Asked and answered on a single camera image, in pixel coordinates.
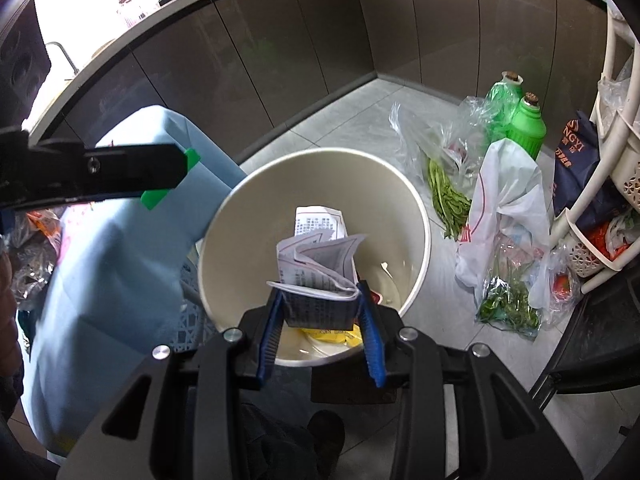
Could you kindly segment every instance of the green vegetable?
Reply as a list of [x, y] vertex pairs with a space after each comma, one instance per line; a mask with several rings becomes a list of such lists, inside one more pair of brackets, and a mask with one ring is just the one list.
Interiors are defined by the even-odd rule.
[[489, 291], [478, 309], [478, 321], [504, 325], [507, 330], [535, 336], [540, 326], [540, 316], [529, 306], [529, 291], [518, 280], [505, 282], [494, 276]]
[[446, 227], [444, 237], [457, 240], [469, 216], [471, 200], [453, 189], [442, 167], [427, 156], [424, 156], [422, 175], [431, 188], [433, 207]]
[[[500, 277], [501, 271], [508, 278]], [[515, 269], [503, 247], [498, 247], [494, 268], [485, 285], [484, 300], [476, 319], [496, 328], [504, 327], [535, 337], [540, 326], [540, 314], [529, 305], [529, 289], [520, 280], [526, 267]]]

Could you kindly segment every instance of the white trash bin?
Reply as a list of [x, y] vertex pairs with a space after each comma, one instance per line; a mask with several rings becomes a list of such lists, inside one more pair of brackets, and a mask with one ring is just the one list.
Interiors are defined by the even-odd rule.
[[[396, 168], [355, 150], [320, 148], [284, 156], [255, 171], [226, 198], [200, 253], [198, 282], [219, 330], [264, 305], [278, 280], [276, 244], [293, 236], [296, 208], [339, 209], [349, 234], [367, 234], [356, 270], [384, 303], [402, 316], [427, 271], [431, 232], [414, 186]], [[361, 346], [321, 343], [284, 326], [276, 364], [317, 366], [343, 359]]]

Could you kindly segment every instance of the gray cabinet door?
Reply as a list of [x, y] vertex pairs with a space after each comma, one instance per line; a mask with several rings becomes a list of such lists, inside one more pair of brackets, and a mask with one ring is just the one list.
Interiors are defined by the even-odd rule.
[[216, 7], [274, 125], [328, 94], [297, 0], [217, 0]]
[[515, 70], [544, 104], [556, 34], [556, 0], [480, 0], [478, 95]]
[[422, 84], [463, 99], [476, 95], [478, 0], [414, 0]]
[[547, 146], [556, 147], [567, 122], [589, 116], [607, 43], [607, 13], [586, 0], [558, 0], [556, 49], [542, 118]]
[[231, 157], [272, 129], [214, 4], [172, 23], [133, 53], [167, 107]]
[[151, 105], [164, 102], [129, 53], [64, 112], [69, 126], [91, 147], [120, 121]]
[[53, 130], [49, 138], [57, 140], [80, 140], [64, 119], [60, 121], [60, 124]]
[[379, 73], [420, 82], [413, 0], [360, 0]]
[[329, 92], [373, 72], [360, 0], [298, 0]]

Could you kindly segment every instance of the shoe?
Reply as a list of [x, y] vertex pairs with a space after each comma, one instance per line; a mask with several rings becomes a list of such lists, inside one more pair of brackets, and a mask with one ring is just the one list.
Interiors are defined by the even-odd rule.
[[311, 417], [306, 428], [314, 438], [318, 473], [322, 480], [326, 480], [338, 465], [338, 458], [344, 446], [344, 423], [334, 412], [321, 410]]

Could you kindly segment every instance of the blue gripper pad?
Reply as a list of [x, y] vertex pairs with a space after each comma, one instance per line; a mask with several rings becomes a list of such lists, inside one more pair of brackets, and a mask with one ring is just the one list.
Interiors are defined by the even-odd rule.
[[369, 291], [368, 289], [363, 290], [361, 285], [358, 285], [358, 288], [361, 292], [358, 325], [362, 333], [364, 355], [367, 359], [369, 376], [374, 380], [376, 386], [381, 388], [386, 382], [385, 345], [371, 313], [372, 301]]
[[276, 353], [280, 343], [282, 333], [282, 323], [284, 322], [284, 310], [282, 307], [282, 293], [278, 293], [271, 305], [269, 319], [265, 327], [262, 340], [260, 341], [260, 355], [258, 356], [258, 372], [256, 374], [260, 384], [271, 377], [273, 365], [276, 361]]

